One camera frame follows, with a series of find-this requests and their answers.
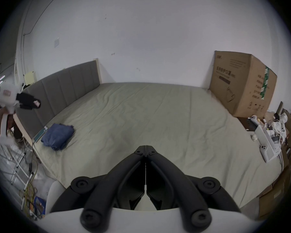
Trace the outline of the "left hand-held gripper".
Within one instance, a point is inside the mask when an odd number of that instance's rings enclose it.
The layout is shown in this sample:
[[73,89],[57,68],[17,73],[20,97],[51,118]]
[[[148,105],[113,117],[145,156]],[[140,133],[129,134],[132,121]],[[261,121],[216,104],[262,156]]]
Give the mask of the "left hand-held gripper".
[[[30,94],[24,94],[24,105],[30,109],[39,109],[41,101]],[[12,83],[0,84],[0,106],[5,107],[5,112],[0,121],[0,145],[13,145],[14,138],[7,135],[8,115],[13,115],[16,108],[25,108],[21,91]]]

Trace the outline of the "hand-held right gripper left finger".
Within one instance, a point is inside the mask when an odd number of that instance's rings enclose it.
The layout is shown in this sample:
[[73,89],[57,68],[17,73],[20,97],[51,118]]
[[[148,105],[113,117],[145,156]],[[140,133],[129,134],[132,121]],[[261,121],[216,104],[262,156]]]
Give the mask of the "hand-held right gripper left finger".
[[79,221],[85,229],[108,229],[113,208],[134,210],[144,194],[145,157],[139,147],[106,175],[75,178],[50,213],[82,208]]

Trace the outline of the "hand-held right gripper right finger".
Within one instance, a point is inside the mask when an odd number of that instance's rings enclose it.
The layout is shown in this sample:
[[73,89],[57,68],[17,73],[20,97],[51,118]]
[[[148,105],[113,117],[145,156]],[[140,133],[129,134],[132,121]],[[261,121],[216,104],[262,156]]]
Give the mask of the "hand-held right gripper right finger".
[[146,185],[157,210],[179,208],[185,230],[207,229],[213,219],[210,208],[241,212],[216,178],[185,175],[152,146],[146,146]]

